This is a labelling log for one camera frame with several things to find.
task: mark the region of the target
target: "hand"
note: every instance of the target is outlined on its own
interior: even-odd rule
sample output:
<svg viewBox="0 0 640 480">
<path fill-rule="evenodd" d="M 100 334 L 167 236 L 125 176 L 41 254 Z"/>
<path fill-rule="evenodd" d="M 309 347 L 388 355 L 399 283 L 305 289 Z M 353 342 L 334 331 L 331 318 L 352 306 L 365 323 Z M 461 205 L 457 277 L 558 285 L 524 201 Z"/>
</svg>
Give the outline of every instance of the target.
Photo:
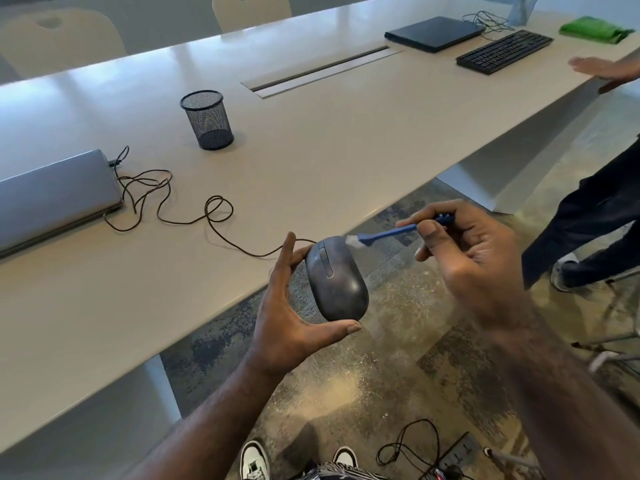
<svg viewBox="0 0 640 480">
<path fill-rule="evenodd" d="M 270 376 L 284 376 L 309 355 L 360 330 L 356 320 L 313 325 L 293 311 L 289 305 L 289 279 L 311 249 L 307 246 L 294 251 L 295 243 L 296 235 L 288 233 L 260 303 L 247 354 L 252 367 Z"/>
<path fill-rule="evenodd" d="M 609 82 L 598 89 L 600 94 L 640 79 L 640 64 L 637 61 L 613 62 L 597 57 L 574 57 L 569 60 L 569 65 L 574 71 L 607 79 Z"/>
<path fill-rule="evenodd" d="M 430 220 L 437 214 L 456 220 L 444 229 Z M 481 328 L 500 324 L 525 299 L 515 235 L 482 210 L 462 200 L 432 203 L 396 226 L 409 224 L 424 240 L 416 261 L 436 258 L 447 288 Z"/>
</svg>

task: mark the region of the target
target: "cable on floor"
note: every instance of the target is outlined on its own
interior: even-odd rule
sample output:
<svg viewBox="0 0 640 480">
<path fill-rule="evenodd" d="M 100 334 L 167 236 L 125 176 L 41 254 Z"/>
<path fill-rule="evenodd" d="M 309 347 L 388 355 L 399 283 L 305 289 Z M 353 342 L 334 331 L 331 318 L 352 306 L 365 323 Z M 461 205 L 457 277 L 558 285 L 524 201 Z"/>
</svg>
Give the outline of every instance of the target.
<svg viewBox="0 0 640 480">
<path fill-rule="evenodd" d="M 487 10 L 480 10 L 475 13 L 468 13 L 462 16 L 465 22 L 475 23 L 478 27 L 484 27 L 482 38 L 494 41 L 496 39 L 487 37 L 490 33 L 513 32 L 515 29 L 508 24 L 505 17 L 496 15 Z"/>
<path fill-rule="evenodd" d="M 436 437 L 436 458 L 433 461 L 433 463 L 430 463 L 427 460 L 420 457 L 418 453 L 413 451 L 406 443 L 404 443 L 404 435 L 406 434 L 409 427 L 418 423 L 427 423 L 428 425 L 430 425 Z M 383 452 L 389 448 L 392 448 L 393 451 L 389 455 L 388 459 L 384 460 Z M 431 420 L 427 418 L 421 418 L 415 421 L 411 421 L 411 423 L 405 425 L 400 430 L 400 433 L 398 433 L 396 441 L 392 443 L 387 443 L 386 445 L 383 445 L 382 447 L 380 447 L 380 449 L 376 453 L 376 463 L 380 467 L 385 467 L 391 463 L 395 463 L 396 460 L 400 457 L 400 454 L 402 454 L 407 459 L 407 461 L 411 463 L 411 465 L 414 468 L 416 468 L 418 471 L 421 472 L 420 476 L 418 477 L 418 480 L 426 480 L 429 475 L 431 475 L 432 478 L 436 478 L 436 480 L 450 480 L 450 477 L 445 476 L 445 473 L 442 471 L 442 469 L 440 469 L 440 462 L 442 460 L 442 457 L 440 455 L 440 435 L 438 434 L 438 428 L 436 428 L 436 425 Z M 414 460 L 418 460 L 422 464 L 422 466 L 416 465 L 413 462 Z M 461 474 L 461 475 L 464 478 L 468 478 L 469 480 L 474 480 L 474 478 L 468 475 L 464 475 L 464 474 Z"/>
<path fill-rule="evenodd" d="M 158 220 L 160 220 L 161 222 L 164 222 L 165 224 L 172 224 L 172 225 L 177 225 L 177 226 L 189 226 L 191 224 L 195 224 L 196 222 L 199 222 L 203 219 L 207 220 L 207 223 L 209 224 L 209 227 L 211 227 L 212 231 L 215 232 L 220 239 L 222 239 L 223 241 L 225 241 L 227 244 L 235 247 L 235 249 L 243 252 L 244 254 L 254 257 L 254 258 L 264 258 L 267 256 L 270 256 L 276 252 L 278 252 L 279 250 L 282 249 L 282 245 L 280 245 L 279 247 L 277 247 L 276 249 L 269 251 L 268 253 L 265 254 L 254 254 L 251 253 L 247 250 L 242 249 L 240 246 L 238 246 L 237 244 L 229 241 L 226 237 L 224 237 L 222 234 L 219 233 L 219 231 L 215 228 L 214 224 L 220 223 L 220 222 L 224 222 L 228 219 L 231 218 L 231 216 L 234 215 L 234 206 L 231 204 L 231 202 L 229 202 L 226 198 L 222 197 L 222 195 L 213 195 L 211 197 L 209 197 L 207 199 L 207 201 L 204 204 L 204 213 L 203 215 L 196 217 L 193 220 L 190 221 L 184 221 L 184 222 L 180 222 L 180 221 L 171 221 L 169 219 L 165 219 L 164 217 L 160 216 L 160 211 L 162 209 L 162 206 L 164 205 L 164 203 L 169 199 L 169 197 L 171 196 L 171 181 L 173 179 L 173 174 L 171 173 L 171 171 L 166 170 L 166 169 L 161 169 L 161 168 L 155 168 L 155 169 L 151 169 L 151 170 L 144 170 L 143 172 L 140 172 L 139 174 L 130 177 L 127 175 L 120 175 L 118 172 L 118 166 L 127 158 L 127 156 L 129 156 L 129 146 L 125 146 L 124 149 L 120 152 L 120 154 L 118 155 L 118 158 L 116 158 L 116 160 L 113 161 L 113 163 L 110 163 L 110 166 L 113 167 L 113 171 L 116 174 L 116 180 L 118 181 L 118 183 L 122 186 L 122 199 L 124 201 L 126 201 L 126 197 L 129 198 L 129 200 L 131 201 L 131 207 L 133 209 L 133 213 L 136 214 L 138 216 L 138 220 L 130 227 L 127 228 L 119 228 L 116 227 L 114 224 L 112 224 L 112 222 L 109 221 L 109 219 L 107 218 L 107 214 L 103 215 L 104 221 L 107 222 L 107 224 L 114 230 L 118 231 L 118 232 L 128 232 L 130 230 L 135 229 L 136 227 L 138 227 L 138 225 L 140 225 L 140 222 L 142 222 L 142 214 L 145 208 L 145 202 L 147 201 L 147 197 L 149 195 L 151 195 L 153 192 L 157 192 L 158 190 L 162 190 L 164 188 L 166 188 L 166 195 L 164 196 L 164 199 L 162 199 L 162 201 L 158 204 L 158 207 L 156 209 L 156 217 L 158 218 Z M 141 184 L 144 185 L 145 187 L 149 187 L 140 197 L 138 197 L 137 199 L 133 197 L 133 194 L 131 193 L 131 190 L 129 189 L 130 186 L 132 186 L 132 184 Z M 226 204 L 228 210 L 226 211 L 225 215 L 216 219 L 214 217 L 212 217 L 212 214 L 217 211 L 220 206 L 222 206 L 222 204 Z M 315 241 L 311 241 L 310 239 L 296 239 L 296 241 L 302 241 L 302 242 L 310 242 L 311 244 L 315 244 Z"/>
</svg>

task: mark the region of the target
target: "white chair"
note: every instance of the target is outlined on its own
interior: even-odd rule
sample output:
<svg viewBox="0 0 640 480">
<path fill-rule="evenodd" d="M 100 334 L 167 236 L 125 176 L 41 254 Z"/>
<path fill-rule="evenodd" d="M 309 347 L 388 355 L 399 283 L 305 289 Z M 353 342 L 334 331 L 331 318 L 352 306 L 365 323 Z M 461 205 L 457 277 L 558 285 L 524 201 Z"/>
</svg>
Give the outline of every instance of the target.
<svg viewBox="0 0 640 480">
<path fill-rule="evenodd" d="M 124 57 L 127 52 L 105 15 L 66 8 L 9 20 L 0 27 L 0 54 L 28 79 Z"/>
<path fill-rule="evenodd" d="M 211 5 L 222 33 L 291 17 L 289 0 L 212 0 Z"/>
</svg>

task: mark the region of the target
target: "black computer mouse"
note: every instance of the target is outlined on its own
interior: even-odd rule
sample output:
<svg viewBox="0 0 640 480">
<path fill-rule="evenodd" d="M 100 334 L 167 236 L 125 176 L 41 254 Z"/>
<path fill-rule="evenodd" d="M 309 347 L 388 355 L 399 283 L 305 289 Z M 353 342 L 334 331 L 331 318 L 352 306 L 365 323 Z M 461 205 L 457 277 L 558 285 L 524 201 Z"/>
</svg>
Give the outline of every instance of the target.
<svg viewBox="0 0 640 480">
<path fill-rule="evenodd" d="M 369 307 L 369 291 L 344 237 L 315 244 L 305 260 L 311 291 L 329 321 L 360 320 Z"/>
</svg>

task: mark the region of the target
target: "mouse cable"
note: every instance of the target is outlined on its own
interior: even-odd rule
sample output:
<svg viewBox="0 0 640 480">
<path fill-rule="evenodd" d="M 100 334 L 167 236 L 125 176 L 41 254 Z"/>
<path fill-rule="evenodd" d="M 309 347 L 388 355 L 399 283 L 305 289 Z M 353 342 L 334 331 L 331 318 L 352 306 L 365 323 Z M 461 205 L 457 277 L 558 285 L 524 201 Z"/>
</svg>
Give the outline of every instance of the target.
<svg viewBox="0 0 640 480">
<path fill-rule="evenodd" d="M 508 24 L 508 21 L 505 17 L 496 15 L 487 10 L 468 13 L 462 16 L 462 20 L 464 20 L 465 22 L 475 23 L 478 27 L 483 27 L 484 33 L 481 34 L 481 37 L 485 40 L 495 40 L 487 37 L 487 34 L 505 31 L 512 32 L 515 30 Z"/>
<path fill-rule="evenodd" d="M 404 435 L 405 435 L 407 429 L 409 429 L 409 427 L 413 426 L 414 424 L 418 424 L 418 423 L 428 423 L 428 425 L 430 425 L 431 429 L 433 430 L 433 432 L 435 434 L 435 437 L 436 437 L 436 459 L 434 460 L 433 463 L 430 463 L 427 460 L 425 460 L 422 457 L 420 457 L 420 455 L 418 455 L 418 453 L 413 451 L 411 448 L 409 448 L 409 446 L 407 446 L 406 443 L 404 443 Z M 383 460 L 383 452 L 388 448 L 393 448 L 393 451 L 391 452 L 391 455 L 388 457 L 388 459 Z M 420 476 L 418 477 L 418 480 L 426 480 L 429 475 L 432 478 L 436 478 L 436 480 L 447 480 L 449 478 L 449 477 L 446 477 L 445 473 L 440 469 L 440 462 L 442 460 L 442 457 L 446 456 L 446 454 L 444 454 L 442 456 L 440 455 L 440 435 L 438 434 L 438 428 L 436 428 L 436 425 L 431 420 L 429 420 L 427 418 L 421 418 L 421 419 L 417 419 L 415 421 L 411 421 L 411 423 L 405 425 L 400 430 L 400 433 L 398 434 L 398 436 L 396 438 L 396 441 L 394 441 L 392 443 L 387 443 L 386 445 L 383 445 L 383 446 L 380 447 L 380 449 L 376 453 L 376 463 L 380 467 L 385 467 L 385 466 L 387 466 L 387 465 L 389 465 L 391 463 L 395 463 L 396 460 L 400 457 L 400 453 L 402 453 L 402 455 L 413 466 L 413 468 L 416 468 L 418 471 L 421 472 Z M 412 461 L 412 458 L 414 460 L 418 460 L 423 466 L 416 465 Z M 462 476 L 464 478 L 468 478 L 469 480 L 474 480 L 473 477 L 470 477 L 468 475 L 462 474 Z"/>
<path fill-rule="evenodd" d="M 207 201 L 205 202 L 205 204 L 204 204 L 204 214 L 199 216 L 199 217 L 196 217 L 192 221 L 186 221 L 186 222 L 170 221 L 169 219 L 165 219 L 164 217 L 161 217 L 160 216 L 160 210 L 162 209 L 162 206 L 164 205 L 164 202 L 166 202 L 169 199 L 169 197 L 171 196 L 171 181 L 173 179 L 173 174 L 169 170 L 155 168 L 155 169 L 151 169 L 151 170 L 144 170 L 143 172 L 140 172 L 139 174 L 137 174 L 137 175 L 135 175 L 133 177 L 129 177 L 129 176 L 126 176 L 126 175 L 120 175 L 118 173 L 118 167 L 124 161 L 124 159 L 127 158 L 128 155 L 129 155 L 129 145 L 124 147 L 124 149 L 120 152 L 120 154 L 118 155 L 118 158 L 116 158 L 116 160 L 114 160 L 112 162 L 109 162 L 109 166 L 113 168 L 113 171 L 116 174 L 116 180 L 122 186 L 122 199 L 123 199 L 123 201 L 126 201 L 126 199 L 125 199 L 126 196 L 129 197 L 129 199 L 131 201 L 132 208 L 133 208 L 133 213 L 138 216 L 138 220 L 130 227 L 119 228 L 119 227 L 116 227 L 114 224 L 112 224 L 108 220 L 107 214 L 104 214 L 102 216 L 104 218 L 104 221 L 107 222 L 107 224 L 112 229 L 114 229 L 114 230 L 116 230 L 118 232 L 128 232 L 128 231 L 133 230 L 136 227 L 138 227 L 138 225 L 140 225 L 140 222 L 142 222 L 142 213 L 143 213 L 143 210 L 145 208 L 145 202 L 147 201 L 147 197 L 149 195 L 151 195 L 151 193 L 153 193 L 153 192 L 156 192 L 156 191 L 158 191 L 160 189 L 163 189 L 163 188 L 167 188 L 167 193 L 164 196 L 164 199 L 162 199 L 162 201 L 160 201 L 160 203 L 158 204 L 158 207 L 156 209 L 156 217 L 161 222 L 164 222 L 165 224 L 171 224 L 171 225 L 177 225 L 177 226 L 188 226 L 188 225 L 191 225 L 191 224 L 195 224 L 196 222 L 199 222 L 199 221 L 201 221 L 203 219 L 206 219 L 207 223 L 209 224 L 209 227 L 211 227 L 213 232 L 218 234 L 220 239 L 225 241 L 227 244 L 235 247 L 235 249 L 243 252 L 244 254 L 246 254 L 248 256 L 254 257 L 254 258 L 265 258 L 265 257 L 270 256 L 270 255 L 272 255 L 272 254 L 274 254 L 274 253 L 276 253 L 276 252 L 278 252 L 279 250 L 282 249 L 282 245 L 280 245 L 279 247 L 277 247 L 276 249 L 274 249 L 274 250 L 272 250 L 272 251 L 270 251 L 268 253 L 265 253 L 265 254 L 254 254 L 254 253 L 250 253 L 247 250 L 242 249 L 240 246 L 238 246 L 237 244 L 229 241 L 226 237 L 224 237 L 222 234 L 220 234 L 219 231 L 215 228 L 214 224 L 215 223 L 224 222 L 224 221 L 230 219 L 231 216 L 234 215 L 234 206 L 226 198 L 222 197 L 222 195 L 213 195 L 213 196 L 209 197 L 207 199 Z M 159 178 L 150 177 L 149 176 L 150 173 L 162 173 L 162 174 L 164 174 L 164 178 L 159 180 Z M 150 187 L 150 188 L 148 190 L 146 190 L 146 192 L 144 192 L 142 194 L 142 196 L 140 196 L 137 199 L 135 199 L 133 197 L 133 194 L 129 190 L 129 187 L 132 184 L 142 184 L 142 185 L 144 185 L 146 187 Z M 228 205 L 228 207 L 229 207 L 229 210 L 227 211 L 226 215 L 220 217 L 219 219 L 213 218 L 212 214 L 215 211 L 217 211 L 220 208 L 220 206 L 222 204 L 224 204 L 224 203 L 226 203 Z M 316 244 L 316 242 L 315 241 L 311 241 L 311 239 L 296 239 L 296 241 L 310 242 L 311 244 Z"/>
</svg>

